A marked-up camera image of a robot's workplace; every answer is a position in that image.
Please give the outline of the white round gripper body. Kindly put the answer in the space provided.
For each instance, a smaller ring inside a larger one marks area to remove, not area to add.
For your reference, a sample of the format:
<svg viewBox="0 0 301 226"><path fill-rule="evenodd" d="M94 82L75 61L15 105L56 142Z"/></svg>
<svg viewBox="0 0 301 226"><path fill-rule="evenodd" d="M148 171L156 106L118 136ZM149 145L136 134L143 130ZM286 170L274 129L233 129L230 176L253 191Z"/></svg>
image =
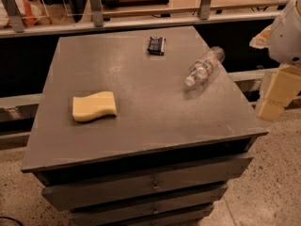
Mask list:
<svg viewBox="0 0 301 226"><path fill-rule="evenodd" d="M301 0L290 0L271 26L269 57L279 63L301 65Z"/></svg>

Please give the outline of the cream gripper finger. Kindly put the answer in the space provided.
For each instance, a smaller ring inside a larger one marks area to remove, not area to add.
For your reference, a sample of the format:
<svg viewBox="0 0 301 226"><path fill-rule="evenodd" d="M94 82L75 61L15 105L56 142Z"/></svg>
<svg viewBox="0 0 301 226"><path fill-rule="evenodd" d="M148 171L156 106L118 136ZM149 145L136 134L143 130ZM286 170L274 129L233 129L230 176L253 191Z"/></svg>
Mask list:
<svg viewBox="0 0 301 226"><path fill-rule="evenodd" d="M258 118L264 121L275 121L284 108L301 91L301 67L281 65L271 76Z"/></svg>
<svg viewBox="0 0 301 226"><path fill-rule="evenodd" d="M271 25L266 26L258 35L253 37L249 43L250 47L256 49L264 49L267 48L270 44L270 32L271 32Z"/></svg>

